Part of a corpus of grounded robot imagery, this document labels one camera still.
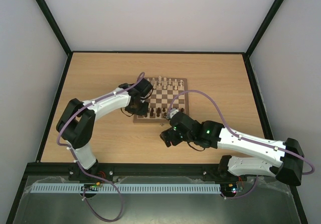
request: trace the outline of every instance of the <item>wooden table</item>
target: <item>wooden table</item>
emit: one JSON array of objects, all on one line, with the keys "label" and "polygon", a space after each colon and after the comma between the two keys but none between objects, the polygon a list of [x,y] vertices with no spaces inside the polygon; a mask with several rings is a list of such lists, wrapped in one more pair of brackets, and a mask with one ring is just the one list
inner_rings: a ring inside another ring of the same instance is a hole
[{"label": "wooden table", "polygon": [[[89,100],[113,91],[124,82],[134,83],[144,71],[149,76],[187,78],[189,89],[211,96],[229,125],[263,137],[242,55],[74,53],[42,162],[72,162],[69,151],[56,144],[58,119],[69,100]],[[199,122],[221,122],[212,104],[190,93],[190,116]],[[116,110],[95,123],[91,147],[100,163],[219,163],[222,155],[244,156],[230,150],[197,152],[186,143],[167,148],[159,134],[169,125],[134,124]]]}]

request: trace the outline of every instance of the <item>purple hose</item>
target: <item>purple hose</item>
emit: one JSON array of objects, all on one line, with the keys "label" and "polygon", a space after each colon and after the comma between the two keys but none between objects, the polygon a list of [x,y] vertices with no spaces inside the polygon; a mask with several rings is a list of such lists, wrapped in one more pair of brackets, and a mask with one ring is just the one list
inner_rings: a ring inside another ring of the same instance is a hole
[{"label": "purple hose", "polygon": [[[116,95],[117,95],[117,94],[120,94],[120,93],[122,93],[122,92],[128,91],[128,90],[132,89],[133,87],[135,87],[135,86],[136,86],[137,84],[139,84],[139,82],[144,78],[144,76],[145,76],[145,73],[144,73],[144,72],[141,72],[140,75],[138,76],[137,82],[136,82],[135,84],[131,85],[130,87],[128,87],[128,88],[126,88],[126,89],[123,89],[123,90],[117,92]],[[113,92],[110,93],[110,94],[106,94],[106,95],[104,95],[104,96],[102,96],[102,97],[99,97],[99,98],[95,99],[95,100],[94,100],[94,103],[95,103],[95,102],[99,102],[99,101],[101,101],[101,100],[103,100],[103,99],[106,99],[106,98],[108,98],[108,97],[111,97],[111,96],[113,96],[113,95],[114,95]],[[121,201],[121,207],[120,207],[120,211],[119,211],[118,216],[117,216],[115,219],[112,219],[112,220],[105,219],[105,218],[103,218],[102,216],[100,216],[97,212],[95,212],[95,210],[92,208],[92,206],[89,204],[87,198],[85,197],[86,189],[85,189],[84,192],[83,192],[84,200],[85,200],[86,204],[89,206],[89,208],[90,208],[90,210],[92,211],[92,213],[93,213],[98,219],[100,219],[100,220],[102,220],[102,221],[104,221],[104,222],[113,222],[113,221],[117,221],[117,220],[120,219],[120,217],[121,217],[121,215],[122,215],[122,213],[123,213],[123,210],[124,210],[124,198],[123,198],[123,196],[121,195],[121,193],[120,193],[119,189],[117,188],[117,186],[116,186],[114,183],[112,183],[111,181],[109,181],[109,180],[106,180],[106,179],[101,178],[101,177],[99,177],[99,176],[95,176],[95,175],[91,175],[91,174],[87,173],[87,172],[83,169],[83,167],[81,166],[81,164],[79,163],[79,161],[78,161],[78,159],[77,159],[77,156],[76,156],[73,148],[72,148],[69,144],[60,143],[60,138],[61,138],[61,136],[62,136],[62,133],[65,131],[65,129],[68,127],[68,125],[75,119],[75,117],[76,117],[78,114],[80,114],[82,111],[84,111],[86,108],[88,108],[89,106],[92,106],[92,105],[93,105],[92,102],[89,103],[89,104],[86,104],[85,106],[83,106],[82,108],[80,108],[79,110],[77,110],[77,111],[67,120],[67,122],[65,123],[65,125],[62,127],[62,129],[61,129],[60,132],[59,132],[59,135],[58,135],[58,137],[57,137],[57,144],[60,145],[60,146],[66,146],[66,147],[70,148],[70,152],[71,152],[72,156],[73,156],[74,159],[77,161],[77,164],[78,164],[80,170],[81,170],[85,175],[87,175],[87,176],[89,176],[89,177],[92,177],[92,178],[96,178],[96,179],[102,180],[102,181],[104,181],[104,182],[106,182],[106,183],[108,183],[108,184],[111,184],[111,185],[115,188],[115,190],[118,192],[119,197],[120,197],[120,201]]]},{"label": "purple hose", "polygon": [[250,193],[252,193],[252,191],[255,189],[255,187],[257,186],[257,183],[259,182],[259,176],[257,175],[254,181],[254,184],[252,185],[251,189],[246,192],[244,195],[238,195],[238,196],[233,196],[233,197],[226,197],[223,193],[221,193],[221,196],[226,198],[227,200],[234,200],[234,199],[239,199],[242,197],[246,197],[247,195],[249,195]]},{"label": "purple hose", "polygon": [[[211,101],[212,104],[215,106],[215,108],[216,108],[217,112],[219,113],[219,115],[220,115],[220,117],[221,117],[221,119],[222,119],[222,121],[223,121],[223,124],[224,124],[224,126],[226,127],[226,129],[227,129],[232,135],[234,135],[234,136],[236,136],[236,137],[239,137],[236,133],[234,133],[234,132],[231,130],[231,128],[229,127],[229,125],[228,125],[227,122],[225,121],[225,119],[224,119],[224,117],[223,117],[223,115],[222,115],[222,112],[220,111],[220,109],[219,109],[219,107],[217,106],[217,104],[215,103],[215,101],[214,101],[211,97],[209,97],[207,94],[205,94],[205,93],[203,93],[203,92],[201,92],[201,91],[198,91],[198,90],[187,90],[187,91],[184,91],[184,92],[176,95],[176,96],[173,98],[172,102],[171,102],[171,105],[170,105],[170,107],[169,107],[168,114],[169,114],[170,111],[171,111],[171,108],[172,108],[172,106],[173,106],[174,100],[177,99],[180,95],[185,94],[185,93],[188,93],[188,92],[196,92],[196,93],[199,93],[199,94],[205,96],[206,98],[208,98],[208,100]],[[247,141],[247,142],[251,142],[251,143],[253,143],[253,144],[258,144],[258,145],[262,145],[262,146],[265,146],[265,147],[274,149],[274,146],[268,145],[268,144],[265,144],[265,143],[261,143],[261,142],[256,141],[256,140],[251,140],[251,139],[248,139],[248,138],[245,138],[245,137],[241,137],[240,139],[245,140],[245,141]],[[315,167],[314,167],[314,165],[311,163],[311,161],[307,160],[306,158],[304,158],[304,157],[302,157],[302,156],[300,156],[300,155],[298,155],[298,154],[296,154],[296,153],[294,153],[294,152],[292,152],[292,151],[289,151],[289,150],[286,150],[286,149],[283,149],[283,148],[278,148],[278,150],[283,151],[283,152],[286,152],[286,153],[288,153],[288,154],[290,154],[290,155],[293,155],[293,156],[299,158],[300,160],[303,160],[304,162],[306,162],[309,166],[311,166],[311,170],[308,171],[308,172],[303,172],[302,175],[310,175],[310,174],[314,173]]]}]

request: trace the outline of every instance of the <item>purple cable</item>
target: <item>purple cable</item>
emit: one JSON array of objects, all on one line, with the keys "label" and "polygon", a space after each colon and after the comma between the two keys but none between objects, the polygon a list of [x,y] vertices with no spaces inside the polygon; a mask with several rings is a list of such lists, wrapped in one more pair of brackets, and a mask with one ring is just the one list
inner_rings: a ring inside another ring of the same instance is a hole
[{"label": "purple cable", "polygon": [[[220,117],[221,117],[221,119],[222,119],[222,121],[223,121],[223,124],[224,124],[224,126],[226,127],[226,129],[227,129],[232,135],[234,135],[234,136],[236,136],[236,137],[239,138],[239,136],[231,130],[231,128],[229,127],[229,125],[228,125],[227,122],[225,121],[225,119],[224,119],[224,117],[223,117],[223,115],[222,115],[219,107],[218,107],[217,104],[215,103],[215,101],[214,101],[211,97],[209,97],[207,94],[205,94],[205,93],[203,93],[203,92],[201,92],[201,91],[198,91],[198,90],[187,90],[187,91],[184,91],[184,92],[176,95],[176,96],[173,98],[172,102],[171,102],[171,105],[170,105],[170,107],[169,107],[168,114],[171,112],[171,108],[172,108],[172,106],[173,106],[173,103],[174,103],[175,99],[177,99],[180,95],[185,94],[185,93],[188,93],[188,92],[196,92],[196,93],[199,93],[199,94],[205,96],[209,101],[211,101],[212,104],[215,106],[217,112],[219,113],[219,115],[220,115]],[[250,142],[250,143],[253,143],[253,144],[258,144],[258,145],[262,145],[262,146],[265,146],[265,147],[274,149],[274,146],[268,145],[268,144],[265,144],[265,143],[261,143],[261,142],[256,141],[256,140],[251,140],[251,139],[248,139],[248,138],[245,138],[245,137],[241,137],[240,139],[241,139],[241,140],[245,140],[245,141]],[[314,171],[315,171],[314,165],[313,165],[309,160],[307,160],[306,158],[304,158],[304,157],[302,157],[302,156],[300,156],[300,155],[298,155],[298,154],[296,154],[296,153],[294,153],[294,152],[292,152],[292,151],[283,149],[283,148],[278,148],[278,150],[283,151],[283,152],[286,152],[286,153],[288,153],[288,154],[290,154],[290,155],[293,155],[293,156],[299,158],[300,160],[303,160],[304,162],[306,162],[309,166],[311,166],[311,170],[308,171],[308,172],[303,172],[302,175],[310,175],[310,174],[314,173]]]},{"label": "purple cable", "polygon": [[246,197],[247,195],[252,193],[252,191],[255,189],[255,187],[257,186],[257,183],[259,182],[258,179],[259,179],[259,176],[257,175],[256,178],[255,178],[254,184],[252,185],[251,189],[248,192],[246,192],[244,195],[226,197],[223,193],[221,193],[221,196],[226,198],[227,200],[234,200],[234,199],[239,199],[239,198],[242,198],[242,197]]},{"label": "purple cable", "polygon": [[123,210],[124,210],[124,198],[123,198],[123,196],[121,195],[121,193],[120,193],[119,189],[117,188],[117,186],[116,186],[114,183],[112,183],[111,181],[106,180],[106,179],[104,179],[104,178],[101,178],[101,177],[99,177],[99,176],[95,176],[95,175],[91,175],[91,174],[87,173],[87,172],[83,169],[83,167],[81,166],[81,164],[79,163],[79,161],[78,161],[78,159],[77,159],[77,156],[76,156],[73,148],[72,148],[69,144],[60,143],[60,138],[61,138],[61,136],[62,136],[62,133],[63,133],[63,132],[65,131],[65,129],[68,127],[68,125],[75,119],[75,117],[76,117],[78,114],[80,114],[80,113],[81,113],[82,111],[84,111],[86,108],[88,108],[89,106],[92,106],[95,102],[99,102],[99,101],[101,101],[101,100],[103,100],[103,99],[106,99],[106,98],[108,98],[108,97],[111,97],[111,96],[113,96],[113,95],[117,95],[117,94],[120,94],[120,93],[122,93],[122,92],[125,92],[125,91],[128,91],[128,90],[132,89],[132,88],[135,87],[137,84],[139,84],[139,82],[144,78],[144,76],[145,76],[145,73],[144,73],[144,72],[141,72],[140,75],[139,75],[138,78],[137,78],[137,82],[136,82],[135,84],[131,85],[130,87],[128,87],[128,88],[126,88],[126,89],[123,89],[123,90],[121,90],[121,91],[119,91],[119,92],[116,92],[116,94],[114,94],[114,93],[112,92],[112,93],[106,94],[106,95],[104,95],[104,96],[102,96],[102,97],[96,98],[93,103],[91,102],[91,103],[86,104],[85,106],[81,107],[79,110],[77,110],[77,111],[67,120],[67,122],[66,122],[65,125],[62,127],[62,129],[60,130],[60,132],[59,132],[59,134],[58,134],[58,137],[57,137],[57,144],[58,144],[59,146],[66,146],[66,147],[70,148],[70,152],[71,152],[72,156],[73,156],[74,159],[76,160],[76,162],[77,162],[80,170],[81,170],[85,175],[87,175],[87,176],[89,176],[89,177],[92,177],[92,178],[96,178],[96,179],[102,180],[102,181],[104,181],[104,182],[106,182],[106,183],[108,183],[108,184],[111,184],[111,185],[115,188],[115,190],[118,192],[119,197],[120,197],[120,201],[121,201],[121,207],[120,207],[120,211],[119,211],[118,216],[117,216],[115,219],[112,219],[112,220],[105,219],[105,218],[103,218],[102,216],[100,216],[97,212],[95,212],[95,210],[92,208],[92,206],[89,204],[87,198],[85,197],[85,193],[86,193],[86,190],[87,190],[87,189],[85,189],[84,192],[83,192],[83,198],[84,198],[86,204],[89,206],[89,208],[90,208],[90,210],[92,211],[92,213],[93,213],[98,219],[100,219],[100,220],[102,220],[102,221],[104,221],[104,222],[114,222],[114,221],[117,221],[117,220],[120,219],[120,217],[121,217],[121,215],[122,215],[122,213],[123,213]]}]

